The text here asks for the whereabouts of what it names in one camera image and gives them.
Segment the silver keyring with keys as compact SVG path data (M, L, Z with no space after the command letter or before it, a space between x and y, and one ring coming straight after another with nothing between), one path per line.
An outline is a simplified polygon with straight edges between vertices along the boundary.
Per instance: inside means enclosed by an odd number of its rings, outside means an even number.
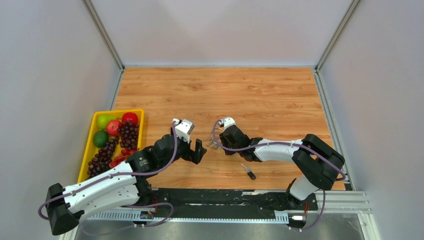
M219 141L218 142L216 142L215 140L214 140L214 138L213 138L213 136L216 136L215 135L215 130L219 130L219 131L221 131L221 132L223 132L223 130L221 129L221 128L214 128L213 130L211 130L210 132L209 132L209 134L208 134L208 138L206 138L205 140L207 141L207 143L206 143L206 146L207 147L209 147L209 148L211 148L211 149L214 149L214 150L217 150L217 149L219 149L219 148L221 148L220 147L220 145L219 145Z

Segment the black headed silver key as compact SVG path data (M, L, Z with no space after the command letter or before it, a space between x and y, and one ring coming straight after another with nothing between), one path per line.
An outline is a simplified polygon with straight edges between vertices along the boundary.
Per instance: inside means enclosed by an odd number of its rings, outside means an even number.
M253 173L252 169L246 165L244 165L243 163L240 164L244 170L246 171L247 175L249 176L249 178L251 180L255 180L256 179L256 175Z

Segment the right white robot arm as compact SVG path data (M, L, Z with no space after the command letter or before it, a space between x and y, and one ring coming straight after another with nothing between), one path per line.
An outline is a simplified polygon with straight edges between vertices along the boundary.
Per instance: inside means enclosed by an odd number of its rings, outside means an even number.
M292 181L285 195L286 204L298 209L317 190L328 191L346 175L345 158L314 134L303 139L276 141L262 137L250 138L235 123L222 123L219 138L226 155L239 154L248 162L279 161L295 164L302 175Z

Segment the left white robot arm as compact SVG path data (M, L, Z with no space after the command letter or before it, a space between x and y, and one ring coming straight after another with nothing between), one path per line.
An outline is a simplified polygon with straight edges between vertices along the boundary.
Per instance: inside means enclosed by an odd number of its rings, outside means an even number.
M38 209L39 216L49 222L52 235L59 236L103 211L136 203L149 206L153 201L149 177L163 172L178 159L199 164L207 152L200 139L191 149L194 127L187 119L175 118L169 134L106 172L73 185L51 185L45 203Z

